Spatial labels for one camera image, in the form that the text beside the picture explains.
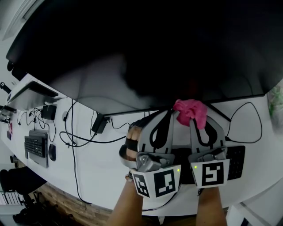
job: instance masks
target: large black monitor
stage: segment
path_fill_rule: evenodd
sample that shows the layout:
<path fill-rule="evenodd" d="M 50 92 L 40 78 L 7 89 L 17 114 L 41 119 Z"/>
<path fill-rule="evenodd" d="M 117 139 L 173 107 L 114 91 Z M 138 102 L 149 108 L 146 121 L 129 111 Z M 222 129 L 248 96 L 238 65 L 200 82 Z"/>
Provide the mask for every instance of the large black monitor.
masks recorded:
<path fill-rule="evenodd" d="M 283 77 L 280 2 L 108 4 L 44 1 L 7 53 L 12 74 L 105 116 L 261 96 Z"/>

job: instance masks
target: black mouse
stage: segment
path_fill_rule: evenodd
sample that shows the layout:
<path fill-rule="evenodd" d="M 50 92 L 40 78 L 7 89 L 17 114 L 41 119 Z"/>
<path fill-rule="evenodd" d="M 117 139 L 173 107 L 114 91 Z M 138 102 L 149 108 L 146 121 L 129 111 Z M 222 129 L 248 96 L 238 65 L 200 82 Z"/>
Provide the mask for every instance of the black mouse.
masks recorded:
<path fill-rule="evenodd" d="M 55 145 L 53 145 L 53 144 L 50 144 L 50 145 L 49 145 L 48 155 L 49 155 L 49 158 L 50 158 L 52 161 L 55 161 L 55 160 L 56 160 L 56 146 L 55 146 Z"/>

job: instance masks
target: pink cloth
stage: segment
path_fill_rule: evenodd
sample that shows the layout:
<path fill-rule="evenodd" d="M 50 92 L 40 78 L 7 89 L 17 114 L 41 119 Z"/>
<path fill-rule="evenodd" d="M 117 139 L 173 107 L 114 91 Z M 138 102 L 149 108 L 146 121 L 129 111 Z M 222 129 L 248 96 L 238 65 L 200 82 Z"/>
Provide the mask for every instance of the pink cloth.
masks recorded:
<path fill-rule="evenodd" d="M 182 125 L 190 126 L 190 120 L 195 119 L 198 129 L 204 129 L 207 122 L 207 107 L 194 99 L 177 100 L 173 109 L 179 111 L 178 122 Z"/>

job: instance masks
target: desk surface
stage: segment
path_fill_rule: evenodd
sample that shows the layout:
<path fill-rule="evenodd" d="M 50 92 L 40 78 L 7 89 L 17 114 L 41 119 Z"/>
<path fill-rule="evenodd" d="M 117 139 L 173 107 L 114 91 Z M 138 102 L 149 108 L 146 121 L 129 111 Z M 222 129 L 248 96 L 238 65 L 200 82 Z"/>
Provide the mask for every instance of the desk surface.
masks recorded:
<path fill-rule="evenodd" d="M 33 79 L 27 75 L 16 87 L 16 90 L 24 86 L 28 80 Z M 230 102 L 213 104 L 228 117 L 243 103 L 251 101 L 257 108 L 263 125 L 262 139 L 255 144 L 245 144 L 245 162 L 242 177 L 236 180 L 228 181 L 226 186 L 220 187 L 223 207 L 231 206 L 258 193 L 264 191 L 271 185 L 275 184 L 282 178 L 283 170 L 283 139 L 275 134 L 268 113 L 267 98 L 251 98 Z M 31 159 L 25 159 L 24 153 L 24 136 L 28 135 L 30 129 L 34 128 L 33 124 L 26 125 L 24 117 L 22 125 L 17 125 L 17 116 L 12 119 L 13 136 L 8 140 L 6 131 L 7 124 L 1 125 L 1 138 L 7 147 L 30 169 L 36 172 L 46 181 L 62 189 L 63 191 L 78 197 L 76 192 L 76 182 L 74 177 L 74 161 L 72 149 L 68 148 L 59 137 L 59 132 L 64 131 L 64 121 L 62 115 L 70 108 L 71 99 L 64 98 L 55 103 L 57 105 L 55 124 L 56 137 L 53 142 L 56 145 L 57 160 L 55 162 L 49 159 L 49 168 L 45 169 L 39 166 Z M 84 138 L 90 138 L 90 127 L 93 110 L 77 103 L 74 106 L 73 129 L 74 134 Z M 208 115 L 216 120 L 224 129 L 228 130 L 229 123 L 215 112 L 208 110 Z M 71 131 L 71 114 L 67 120 L 67 130 Z M 127 114 L 113 117 L 114 126 L 117 128 L 125 122 L 134 122 L 144 117 L 143 113 Z M 50 135 L 54 136 L 54 125 L 51 121 Z M 96 141 L 109 141 L 125 136 L 128 127 L 113 129 L 108 123 L 103 134 L 97 135 Z M 233 140 L 254 141 L 260 136 L 260 123 L 256 111 L 252 105 L 245 105 L 234 116 L 231 123 L 229 137 Z M 63 134 L 63 138 L 68 141 L 68 137 Z M 78 144 L 84 144 L 81 140 L 75 141 Z M 75 148 L 76 168 L 79 182 L 81 197 L 95 205 L 113 209 L 125 184 L 125 175 L 128 168 L 121 164 L 118 151 L 125 143 L 120 140 L 115 143 L 98 144 L 90 143 L 81 148 Z M 174 122 L 174 145 L 185 145 L 190 143 L 190 129 Z M 237 146 L 233 142 L 227 142 L 227 146 Z M 162 206 L 166 201 L 151 202 L 144 200 L 143 209 L 151 209 Z M 195 185 L 182 185 L 177 195 L 172 201 L 155 211 L 144 212 L 145 215 L 158 216 L 176 216 L 191 215 L 197 212 L 197 188 Z"/>

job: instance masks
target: forearm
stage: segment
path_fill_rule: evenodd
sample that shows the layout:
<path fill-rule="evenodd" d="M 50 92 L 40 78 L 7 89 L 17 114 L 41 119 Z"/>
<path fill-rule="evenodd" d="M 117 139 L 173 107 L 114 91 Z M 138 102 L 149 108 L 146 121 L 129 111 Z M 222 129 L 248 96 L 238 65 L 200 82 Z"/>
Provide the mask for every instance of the forearm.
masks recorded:
<path fill-rule="evenodd" d="M 133 182 L 126 182 L 122 194 L 107 222 L 108 226 L 140 226 L 143 197 L 139 196 Z"/>
<path fill-rule="evenodd" d="M 206 188 L 199 197 L 196 226 L 226 226 L 218 188 Z"/>

